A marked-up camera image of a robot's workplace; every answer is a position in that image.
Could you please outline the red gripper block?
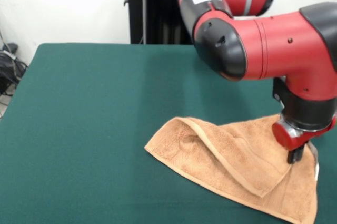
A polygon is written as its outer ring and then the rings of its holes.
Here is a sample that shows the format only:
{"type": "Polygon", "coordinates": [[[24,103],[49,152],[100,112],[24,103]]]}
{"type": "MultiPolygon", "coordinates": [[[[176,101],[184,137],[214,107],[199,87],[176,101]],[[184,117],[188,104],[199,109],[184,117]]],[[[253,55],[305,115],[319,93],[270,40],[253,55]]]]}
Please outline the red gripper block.
{"type": "Polygon", "coordinates": [[[303,131],[292,127],[282,117],[272,125],[272,132],[277,142],[288,150],[287,163],[294,164],[303,157],[306,143],[313,137],[318,137],[334,128],[336,117],[323,130],[303,131]]]}

